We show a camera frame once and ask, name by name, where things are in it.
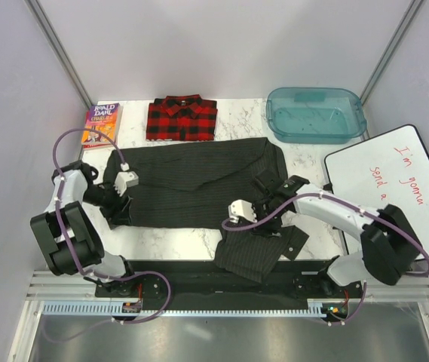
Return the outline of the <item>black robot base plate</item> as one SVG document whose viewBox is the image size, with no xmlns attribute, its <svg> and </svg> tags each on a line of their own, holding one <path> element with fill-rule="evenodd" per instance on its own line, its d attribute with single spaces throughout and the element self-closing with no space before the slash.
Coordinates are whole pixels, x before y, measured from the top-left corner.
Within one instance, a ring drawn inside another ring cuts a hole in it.
<svg viewBox="0 0 429 362">
<path fill-rule="evenodd" d="M 345 301 L 362 294 L 361 284 L 335 287 L 326 293 L 320 271 L 326 260 L 280 261 L 258 283 L 217 267 L 212 261 L 131 260 L 136 272 L 148 274 L 132 281 L 136 293 L 152 309 L 196 308 L 302 308 L 310 299 Z"/>
</svg>

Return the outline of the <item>dark pinstriped long sleeve shirt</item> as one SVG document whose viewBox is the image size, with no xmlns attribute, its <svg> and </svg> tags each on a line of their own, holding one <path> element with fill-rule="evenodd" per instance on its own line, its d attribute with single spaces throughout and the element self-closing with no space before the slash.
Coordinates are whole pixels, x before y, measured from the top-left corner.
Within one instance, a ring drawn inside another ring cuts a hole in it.
<svg viewBox="0 0 429 362">
<path fill-rule="evenodd" d="M 121 158 L 139 183 L 127 190 L 129 204 L 106 217 L 111 226 L 221 230 L 215 265 L 255 282 L 270 274 L 280 256 L 294 260 L 308 240 L 295 226 L 267 233 L 222 230 L 231 202 L 266 200 L 268 182 L 255 183 L 262 172 L 274 181 L 288 177 L 281 148 L 265 137 L 112 152 L 103 175 L 106 185 L 114 182 Z"/>
</svg>

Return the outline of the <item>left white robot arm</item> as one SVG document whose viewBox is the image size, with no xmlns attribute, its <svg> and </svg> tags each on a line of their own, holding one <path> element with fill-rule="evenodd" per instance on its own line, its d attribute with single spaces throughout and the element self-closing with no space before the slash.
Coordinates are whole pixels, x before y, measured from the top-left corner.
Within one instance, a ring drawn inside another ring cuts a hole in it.
<svg viewBox="0 0 429 362">
<path fill-rule="evenodd" d="M 52 199 L 43 213 L 31 218 L 30 227 L 54 275 L 82 275 L 96 284 L 97 297 L 130 297 L 137 291 L 138 278 L 123 256 L 105 251 L 83 203 L 98 207 L 112 225 L 129 224 L 127 190 L 139 184 L 139 177 L 127 164 L 121 165 L 112 183 L 96 184 L 98 175 L 83 161 L 55 170 Z"/>
</svg>

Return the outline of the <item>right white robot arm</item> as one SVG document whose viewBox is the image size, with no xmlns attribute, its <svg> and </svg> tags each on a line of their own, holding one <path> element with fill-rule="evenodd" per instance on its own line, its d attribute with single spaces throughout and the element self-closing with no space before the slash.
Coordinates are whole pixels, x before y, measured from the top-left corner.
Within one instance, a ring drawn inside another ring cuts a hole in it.
<svg viewBox="0 0 429 362">
<path fill-rule="evenodd" d="M 281 180 L 265 171 L 257 183 L 264 198 L 244 202 L 241 208 L 241 217 L 255 229 L 275 229 L 281 216 L 292 211 L 329 224 L 360 243 L 360 251 L 336 256 L 320 271 L 317 284 L 325 296 L 337 296 L 345 286 L 362 280 L 394 286 L 402 276 L 414 275 L 412 264 L 427 255 L 404 212 L 393 204 L 382 209 L 353 204 L 300 176 Z"/>
</svg>

